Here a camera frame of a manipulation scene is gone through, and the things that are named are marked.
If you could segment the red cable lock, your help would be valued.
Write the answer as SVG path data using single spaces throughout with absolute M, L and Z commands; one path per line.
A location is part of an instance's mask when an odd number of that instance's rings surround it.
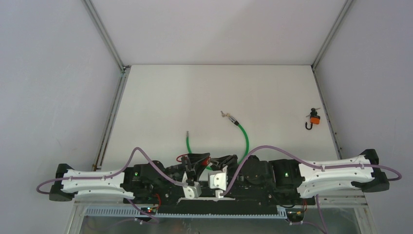
M 207 166 L 210 163 L 210 153 L 204 153 L 204 154 L 188 153 L 188 154 L 183 154 L 183 155 L 178 156 L 176 158 L 176 161 L 177 162 L 182 162 L 183 158 L 188 159 L 191 164 L 200 163 L 203 166 Z

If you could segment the green cable lock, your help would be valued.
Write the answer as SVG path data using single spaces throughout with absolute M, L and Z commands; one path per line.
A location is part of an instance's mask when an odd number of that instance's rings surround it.
M 231 115 L 231 118 L 228 118 L 228 119 L 241 130 L 244 136 L 244 139 L 245 139 L 244 155 L 241 157 L 241 159 L 238 160 L 238 164 L 240 164 L 244 160 L 244 158 L 247 156 L 247 154 L 249 153 L 249 148 L 250 148 L 249 137 L 244 127 L 238 122 L 238 120 L 234 116 Z M 191 148 L 190 148 L 190 142 L 189 142 L 189 131 L 186 132 L 186 148 L 187 148 L 188 153 L 192 153 Z

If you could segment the silver key bunch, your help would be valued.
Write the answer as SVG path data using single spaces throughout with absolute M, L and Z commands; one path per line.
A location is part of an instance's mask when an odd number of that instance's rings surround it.
M 222 116 L 222 117 L 226 117 L 226 118 L 231 118 L 231 114 L 230 114 L 230 113 L 224 113 L 223 111 L 221 111 L 221 116 Z

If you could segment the orange padlock with keys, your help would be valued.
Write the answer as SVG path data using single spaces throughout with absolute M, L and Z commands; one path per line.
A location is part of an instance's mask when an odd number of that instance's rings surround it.
M 306 130 L 312 130 L 314 125 L 320 124 L 321 117 L 318 115 L 318 110 L 320 108 L 311 108 L 310 114 L 307 116 L 309 117 L 309 122 L 305 122 Z

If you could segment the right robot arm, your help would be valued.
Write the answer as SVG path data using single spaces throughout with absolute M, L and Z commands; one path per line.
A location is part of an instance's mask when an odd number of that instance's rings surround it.
M 247 190 L 256 189 L 295 204 L 330 191 L 386 191 L 390 179 L 374 149 L 350 159 L 308 161 L 281 148 L 264 145 L 254 148 L 240 164 L 210 172 L 208 185 L 216 190 L 218 198 L 227 195 L 241 198 L 247 195 Z

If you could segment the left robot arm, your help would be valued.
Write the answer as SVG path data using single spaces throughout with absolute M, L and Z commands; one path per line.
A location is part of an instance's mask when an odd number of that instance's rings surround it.
M 121 171 L 82 172 L 59 164 L 48 192 L 51 201 L 71 201 L 75 197 L 114 196 L 138 203 L 153 198 L 165 201 L 199 198 L 199 178 L 210 162 L 210 154 L 186 154 L 178 164 L 164 167 L 160 161 L 136 164 Z

